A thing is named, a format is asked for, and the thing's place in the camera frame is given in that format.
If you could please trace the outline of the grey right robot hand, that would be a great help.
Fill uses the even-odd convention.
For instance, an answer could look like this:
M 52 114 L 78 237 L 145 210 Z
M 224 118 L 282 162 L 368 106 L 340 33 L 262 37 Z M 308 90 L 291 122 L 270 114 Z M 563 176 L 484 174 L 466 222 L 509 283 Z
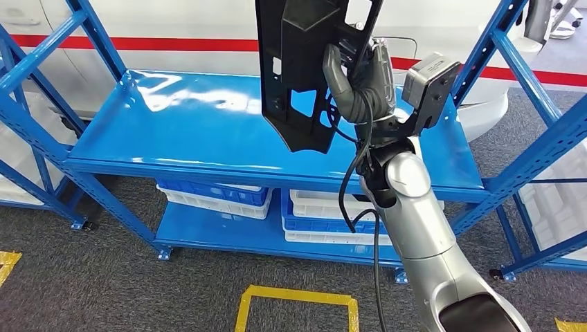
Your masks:
M 379 120 L 395 109 L 392 66 L 383 39 L 371 39 L 367 62 L 356 68 L 352 79 L 343 72 L 338 47 L 327 45 L 323 74 L 339 113 L 350 123 Z

